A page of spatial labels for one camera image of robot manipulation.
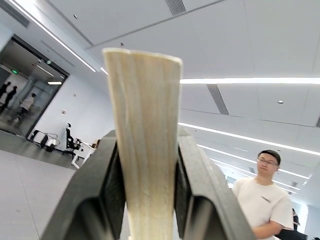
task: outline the white desk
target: white desk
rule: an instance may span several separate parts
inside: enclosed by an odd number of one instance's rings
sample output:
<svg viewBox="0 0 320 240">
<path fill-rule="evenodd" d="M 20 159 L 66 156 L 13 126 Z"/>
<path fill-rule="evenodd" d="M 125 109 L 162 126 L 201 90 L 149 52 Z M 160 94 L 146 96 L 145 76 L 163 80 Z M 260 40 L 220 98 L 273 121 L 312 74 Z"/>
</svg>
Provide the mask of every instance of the white desk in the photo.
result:
<svg viewBox="0 0 320 240">
<path fill-rule="evenodd" d="M 89 143 L 86 142 L 81 142 L 81 147 L 79 150 L 74 151 L 75 152 L 75 156 L 72 159 L 71 164 L 73 166 L 75 166 L 77 169 L 80 168 L 79 165 L 77 165 L 76 161 L 78 160 L 78 157 L 84 157 L 83 160 L 83 164 L 85 164 L 85 162 L 88 160 L 88 158 L 90 158 L 91 154 L 93 154 L 95 152 L 95 148 L 91 147 Z"/>
</svg>

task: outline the office chair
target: office chair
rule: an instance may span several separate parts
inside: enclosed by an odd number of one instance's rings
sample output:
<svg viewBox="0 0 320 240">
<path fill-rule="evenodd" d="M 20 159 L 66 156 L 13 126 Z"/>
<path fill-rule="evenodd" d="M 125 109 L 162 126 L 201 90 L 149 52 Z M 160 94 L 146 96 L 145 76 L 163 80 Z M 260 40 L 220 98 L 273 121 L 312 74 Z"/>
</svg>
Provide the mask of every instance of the office chair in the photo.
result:
<svg viewBox="0 0 320 240">
<path fill-rule="evenodd" d="M 66 150 L 62 152 L 62 155 L 64 154 L 71 154 L 72 158 L 76 155 L 75 150 L 79 150 L 81 147 L 81 140 L 76 138 L 76 141 L 71 136 L 70 133 L 71 124 L 68 123 L 66 127 Z"/>
</svg>

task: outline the wood grain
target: wood grain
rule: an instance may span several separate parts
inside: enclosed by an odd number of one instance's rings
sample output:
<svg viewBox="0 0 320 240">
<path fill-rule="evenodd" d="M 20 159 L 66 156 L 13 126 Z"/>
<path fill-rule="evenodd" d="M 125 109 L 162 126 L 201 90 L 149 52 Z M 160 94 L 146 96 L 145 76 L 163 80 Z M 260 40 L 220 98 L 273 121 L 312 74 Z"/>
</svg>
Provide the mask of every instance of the wood grain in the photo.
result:
<svg viewBox="0 0 320 240">
<path fill-rule="evenodd" d="M 171 240 L 182 61 L 103 50 L 132 240 Z"/>
</svg>

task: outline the man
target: man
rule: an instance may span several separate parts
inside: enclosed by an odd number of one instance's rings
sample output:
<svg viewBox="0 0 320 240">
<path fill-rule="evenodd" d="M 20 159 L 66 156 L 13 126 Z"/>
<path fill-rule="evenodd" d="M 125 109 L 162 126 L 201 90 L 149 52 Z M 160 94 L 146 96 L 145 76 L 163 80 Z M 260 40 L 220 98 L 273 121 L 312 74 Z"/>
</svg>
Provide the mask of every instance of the man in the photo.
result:
<svg viewBox="0 0 320 240">
<path fill-rule="evenodd" d="M 235 182 L 233 192 L 258 240 L 273 240 L 283 228 L 293 229 L 289 195 L 272 181 L 280 166 L 280 155 L 264 150 L 257 157 L 255 178 Z"/>
<path fill-rule="evenodd" d="M 13 90 L 10 91 L 10 92 L 7 94 L 7 96 L 6 96 L 6 98 L 5 98 L 4 104 L 0 107 L 0 114 L 2 114 L 2 112 L 6 109 L 6 107 L 8 107 L 9 102 L 10 102 L 11 99 L 14 97 L 14 95 L 17 93 L 17 88 L 18 88 L 17 86 L 14 86 L 14 87 L 13 87 Z"/>
<path fill-rule="evenodd" d="M 0 99 L 1 99 L 2 95 L 7 92 L 7 88 L 8 88 L 10 85 L 11 85 L 11 82 L 8 81 L 6 84 L 3 84 L 3 85 L 0 87 Z"/>
<path fill-rule="evenodd" d="M 15 119 L 17 119 L 18 117 L 21 117 L 26 114 L 27 112 L 29 112 L 30 107 L 34 104 L 35 102 L 35 98 L 36 98 L 36 94 L 32 93 L 31 96 L 25 98 L 21 105 L 18 108 L 18 111 L 12 115 L 12 118 L 9 122 L 13 122 Z"/>
</svg>

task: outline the dark pants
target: dark pants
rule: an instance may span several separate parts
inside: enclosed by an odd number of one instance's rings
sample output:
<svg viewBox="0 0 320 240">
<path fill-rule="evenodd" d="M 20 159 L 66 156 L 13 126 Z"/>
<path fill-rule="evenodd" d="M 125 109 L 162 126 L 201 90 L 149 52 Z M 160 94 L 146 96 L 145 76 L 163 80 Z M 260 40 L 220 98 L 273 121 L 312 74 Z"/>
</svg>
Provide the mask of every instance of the dark pants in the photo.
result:
<svg viewBox="0 0 320 240">
<path fill-rule="evenodd" d="M 11 98 L 8 97 L 5 99 L 4 104 L 0 107 L 0 114 L 2 114 L 6 107 L 8 107 L 10 100 Z"/>
<path fill-rule="evenodd" d="M 15 112 L 12 117 L 11 117 L 11 122 L 13 122 L 15 119 L 17 119 L 18 117 L 23 117 L 24 114 L 28 113 L 28 110 L 25 109 L 24 107 L 19 107 L 18 111 Z"/>
</svg>

